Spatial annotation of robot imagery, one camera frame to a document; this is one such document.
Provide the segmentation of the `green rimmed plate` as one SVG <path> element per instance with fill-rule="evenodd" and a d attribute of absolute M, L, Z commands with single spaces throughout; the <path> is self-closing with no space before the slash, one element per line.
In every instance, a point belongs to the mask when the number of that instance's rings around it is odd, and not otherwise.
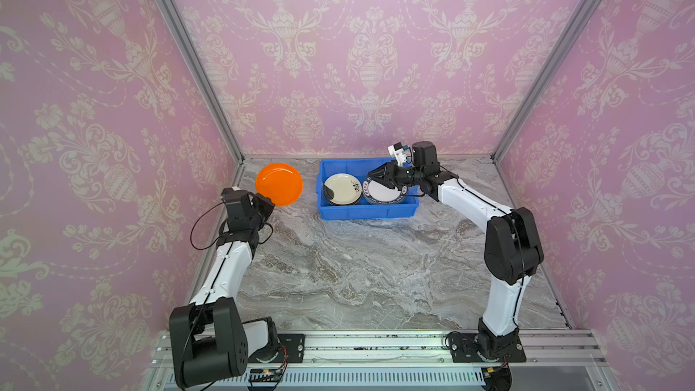
<path fill-rule="evenodd" d="M 366 179 L 363 182 L 363 197 L 373 205 L 397 205 L 402 203 L 407 197 L 408 187 L 387 188 L 382 184 Z"/>

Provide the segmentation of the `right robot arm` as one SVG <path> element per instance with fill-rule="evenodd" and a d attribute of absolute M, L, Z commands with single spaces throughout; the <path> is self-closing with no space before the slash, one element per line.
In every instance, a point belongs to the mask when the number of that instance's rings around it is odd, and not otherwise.
<path fill-rule="evenodd" d="M 418 188 L 422 195 L 450 206 L 485 234 L 483 259 L 492 279 L 479 319 L 479 356 L 486 361 L 524 362 L 518 317 L 530 279 L 544 261 L 535 217 L 524 207 L 502 205 L 466 184 L 438 160 L 434 143 L 396 143 L 392 159 L 367 174 L 388 189 Z"/>

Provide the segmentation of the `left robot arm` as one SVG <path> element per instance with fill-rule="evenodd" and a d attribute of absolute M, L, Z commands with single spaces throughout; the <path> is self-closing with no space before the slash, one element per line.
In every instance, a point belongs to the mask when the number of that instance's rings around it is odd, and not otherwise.
<path fill-rule="evenodd" d="M 212 244 L 208 276 L 189 304 L 169 318 L 175 381 L 182 390 L 240 377 L 255 356 L 274 358 L 280 350 L 273 320 L 244 322 L 236 305 L 274 204 L 236 186 L 223 190 L 221 204 L 227 217 Z"/>

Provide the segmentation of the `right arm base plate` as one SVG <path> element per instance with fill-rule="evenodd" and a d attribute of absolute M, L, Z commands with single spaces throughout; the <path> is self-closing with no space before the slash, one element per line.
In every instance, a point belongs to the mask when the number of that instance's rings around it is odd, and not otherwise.
<path fill-rule="evenodd" d="M 489 336 L 485 333 L 449 332 L 445 336 L 445 347 L 454 363 L 524 363 L 524 352 L 519 333 L 506 336 Z"/>

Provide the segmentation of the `orange plate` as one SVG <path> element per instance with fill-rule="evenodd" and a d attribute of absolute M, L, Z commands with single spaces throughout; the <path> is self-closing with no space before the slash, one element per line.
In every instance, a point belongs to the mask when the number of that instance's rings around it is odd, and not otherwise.
<path fill-rule="evenodd" d="M 290 206 L 302 195 L 303 180 L 298 170 L 285 163 L 271 163 L 262 168 L 255 179 L 258 194 L 275 206 Z"/>

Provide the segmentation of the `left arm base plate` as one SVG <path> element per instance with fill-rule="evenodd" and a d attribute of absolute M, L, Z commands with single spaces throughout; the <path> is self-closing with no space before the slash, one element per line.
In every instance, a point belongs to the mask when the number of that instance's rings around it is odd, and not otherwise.
<path fill-rule="evenodd" d="M 281 333 L 278 343 L 269 348 L 259 349 L 250 356 L 254 364 L 280 364 L 286 360 L 289 364 L 302 364 L 306 349 L 306 335 L 301 333 Z"/>

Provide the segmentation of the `cream plate with dark spot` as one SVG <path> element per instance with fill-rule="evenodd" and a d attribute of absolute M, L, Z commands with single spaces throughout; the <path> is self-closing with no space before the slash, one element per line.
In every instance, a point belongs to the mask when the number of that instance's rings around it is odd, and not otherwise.
<path fill-rule="evenodd" d="M 356 177 L 346 173 L 330 176 L 323 184 L 325 199 L 333 206 L 353 206 L 362 197 L 362 186 Z"/>

